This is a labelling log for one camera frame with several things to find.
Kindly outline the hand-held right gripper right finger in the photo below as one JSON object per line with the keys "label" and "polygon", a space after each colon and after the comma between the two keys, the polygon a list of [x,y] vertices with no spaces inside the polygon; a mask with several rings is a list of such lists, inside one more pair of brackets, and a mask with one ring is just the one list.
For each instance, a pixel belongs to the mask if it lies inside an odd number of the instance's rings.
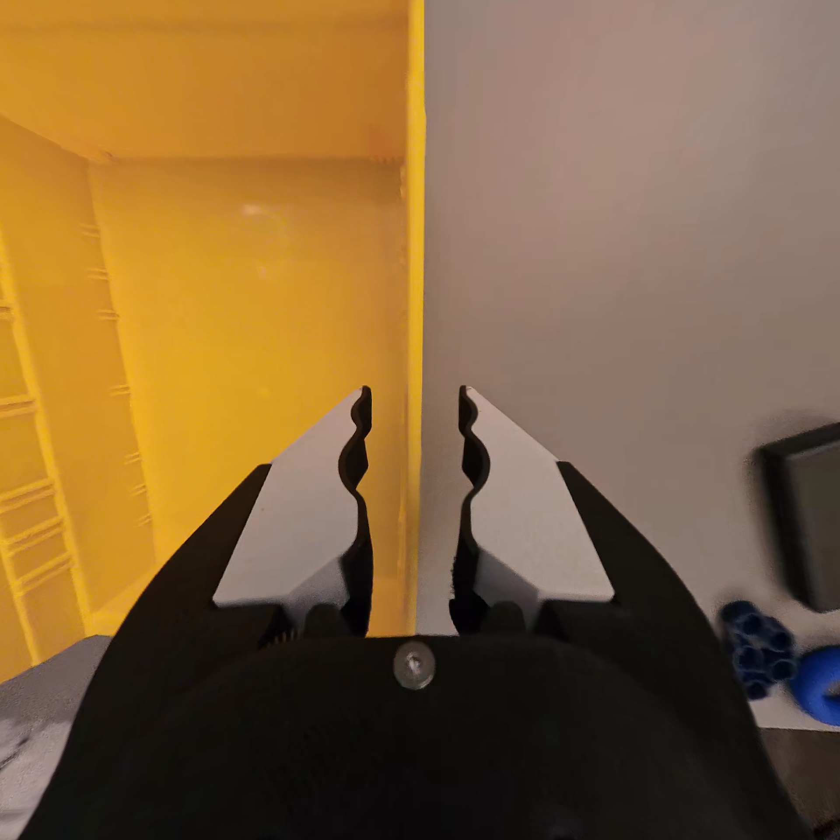
{"label": "hand-held right gripper right finger", "polygon": [[560,461],[475,388],[458,391],[462,502],[450,618],[477,634],[492,607],[512,603],[536,626],[547,602],[609,603],[615,595]]}

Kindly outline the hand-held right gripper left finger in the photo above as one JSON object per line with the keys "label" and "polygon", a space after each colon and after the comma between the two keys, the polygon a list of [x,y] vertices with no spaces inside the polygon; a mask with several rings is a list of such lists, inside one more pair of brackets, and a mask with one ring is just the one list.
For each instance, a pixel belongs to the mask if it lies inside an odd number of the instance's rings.
{"label": "hand-held right gripper left finger", "polygon": [[270,461],[215,606],[274,606],[300,632],[312,608],[328,605],[352,635],[368,634],[374,563],[359,486],[371,428],[364,385]]}

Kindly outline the yellow plastic bin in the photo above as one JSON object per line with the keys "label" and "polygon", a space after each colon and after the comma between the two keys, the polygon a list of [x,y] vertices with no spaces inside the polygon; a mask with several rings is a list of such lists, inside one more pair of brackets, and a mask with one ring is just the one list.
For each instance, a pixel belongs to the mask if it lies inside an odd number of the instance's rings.
{"label": "yellow plastic bin", "polygon": [[372,635],[416,622],[424,2],[2,2],[2,680],[112,635],[373,391]]}

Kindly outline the blue tube cluster toy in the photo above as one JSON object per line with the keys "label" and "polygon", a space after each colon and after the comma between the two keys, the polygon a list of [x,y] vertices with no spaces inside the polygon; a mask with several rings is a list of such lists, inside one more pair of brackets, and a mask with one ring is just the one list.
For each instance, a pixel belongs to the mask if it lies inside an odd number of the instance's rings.
{"label": "blue tube cluster toy", "polygon": [[795,640],[778,619],[738,600],[720,609],[719,621],[730,665],[749,702],[769,698],[795,677]]}

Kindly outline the black case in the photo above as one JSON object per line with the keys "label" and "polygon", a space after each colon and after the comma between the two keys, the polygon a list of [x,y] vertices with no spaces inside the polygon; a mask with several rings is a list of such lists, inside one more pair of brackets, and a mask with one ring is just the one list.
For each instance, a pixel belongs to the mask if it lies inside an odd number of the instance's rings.
{"label": "black case", "polygon": [[814,613],[839,609],[839,423],[755,451],[787,589]]}

